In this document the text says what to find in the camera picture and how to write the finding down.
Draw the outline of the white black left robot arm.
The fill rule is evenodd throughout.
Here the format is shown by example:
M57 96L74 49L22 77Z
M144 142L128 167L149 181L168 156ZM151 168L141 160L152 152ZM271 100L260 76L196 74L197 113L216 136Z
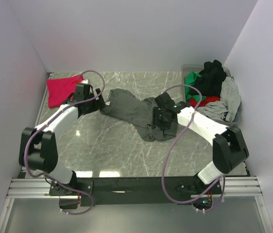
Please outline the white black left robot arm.
M42 171L38 175L32 175L33 177L45 175L61 185L65 194L75 194L78 189L77 175L58 162L56 139L80 116L101 110L105 106L99 88L94 92L91 85L85 85L84 88L71 93L48 120L35 128L27 127L22 131L19 164L24 166L28 173L31 170Z

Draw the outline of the dark grey t shirt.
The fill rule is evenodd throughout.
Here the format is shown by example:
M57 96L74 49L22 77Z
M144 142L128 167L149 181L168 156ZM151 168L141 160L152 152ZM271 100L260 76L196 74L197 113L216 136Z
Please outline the dark grey t shirt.
M139 100L130 91L117 88L110 91L105 104L106 107L100 110L102 114L132 124L144 141L166 141L176 137L175 123L168 130L152 129L153 109L157 106L153 97Z

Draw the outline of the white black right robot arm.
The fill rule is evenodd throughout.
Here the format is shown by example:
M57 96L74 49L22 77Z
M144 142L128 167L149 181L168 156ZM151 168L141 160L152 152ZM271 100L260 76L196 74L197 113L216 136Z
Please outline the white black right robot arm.
M249 157L247 145L240 128L226 126L200 114L192 107L171 109L154 108L153 127L168 129L172 123L187 127L212 146L212 161L196 174L194 189L200 194L211 188L211 183L229 174Z

